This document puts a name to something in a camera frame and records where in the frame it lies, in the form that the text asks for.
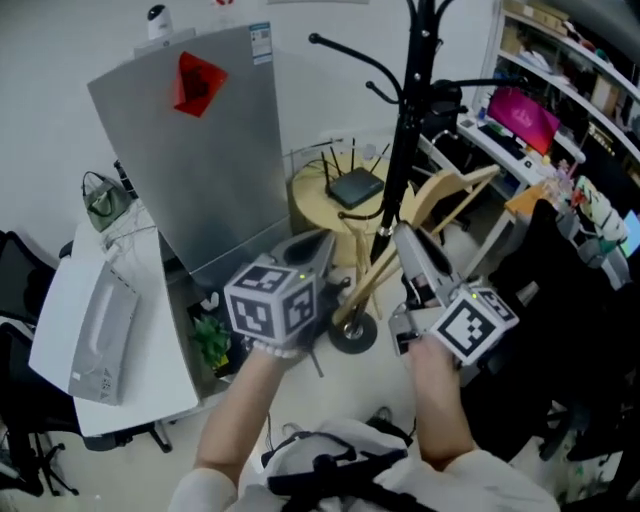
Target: black metal pole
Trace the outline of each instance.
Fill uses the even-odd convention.
[[[391,227],[394,219],[400,215],[402,199],[409,185],[409,172],[420,139],[422,119],[430,104],[433,64],[439,45],[438,22],[435,0],[420,0],[411,26],[400,114],[382,199],[384,213],[371,248],[372,263],[376,262],[389,245]],[[361,330],[360,320],[366,306],[366,300],[360,303],[347,322],[345,332],[354,338],[358,337],[358,331]]]

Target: white sleeve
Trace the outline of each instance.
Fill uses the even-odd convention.
[[[458,457],[445,473],[467,485],[482,487],[496,497],[496,504],[514,511],[559,512],[557,502],[526,475],[488,452],[475,450]]]
[[[180,480],[169,512],[224,512],[237,500],[238,490],[229,477],[213,469],[199,468]]]

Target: green plant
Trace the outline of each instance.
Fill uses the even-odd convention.
[[[224,324],[212,316],[196,318],[196,332],[193,339],[200,345],[205,362],[214,370],[222,366],[222,361],[229,349],[229,332]]]

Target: round wooden table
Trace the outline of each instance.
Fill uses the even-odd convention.
[[[351,169],[351,153],[348,152],[336,156],[342,172],[349,172]],[[334,178],[338,177],[339,174],[334,166],[331,152],[326,151],[325,157],[329,163],[330,176]],[[377,160],[378,158],[376,157],[371,161],[364,161],[362,156],[356,153],[354,168],[364,167],[369,170]],[[388,171],[389,161],[383,158],[376,166],[373,174],[385,181]],[[353,215],[369,215],[375,213],[380,208],[383,193],[380,192],[353,210],[346,210],[326,195],[325,185],[326,180],[321,161],[312,162],[304,167],[296,174],[292,183],[292,193],[296,206],[300,210],[300,213],[313,225],[319,228],[329,229],[336,234],[334,265],[339,267],[358,266],[358,254],[366,254],[368,258],[371,243],[382,221],[382,215],[370,221],[361,221],[340,219],[338,213],[347,212]],[[411,211],[414,199],[415,195],[409,186],[405,191],[402,201],[400,218],[405,217],[405,214]]]

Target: black strap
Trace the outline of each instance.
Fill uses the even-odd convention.
[[[88,174],[93,174],[96,178],[98,178],[103,183],[105,183],[107,181],[107,178],[105,178],[101,174],[98,174],[97,172],[93,172],[93,171],[85,172],[84,176],[82,177],[82,197],[83,198],[87,197],[86,180],[87,180],[87,175]],[[97,215],[98,217],[103,217],[103,218],[110,217],[113,214],[113,203],[111,202],[111,197],[109,197],[109,213],[102,213],[102,212],[98,211],[96,208],[94,208],[92,205],[87,206],[87,210],[89,210],[94,215]]]
[[[354,497],[392,512],[434,512],[433,509],[418,503],[414,496],[388,491],[373,482],[380,473],[407,457],[406,450],[392,450],[384,455],[362,452],[368,460],[338,466],[338,461],[356,460],[353,445],[323,432],[298,432],[281,443],[273,453],[296,439],[311,436],[331,439],[347,448],[347,451],[338,456],[319,455],[313,461],[314,471],[311,473],[269,477],[267,482],[273,494],[291,497],[283,506],[283,512],[310,512],[316,509],[320,501],[332,497]]]

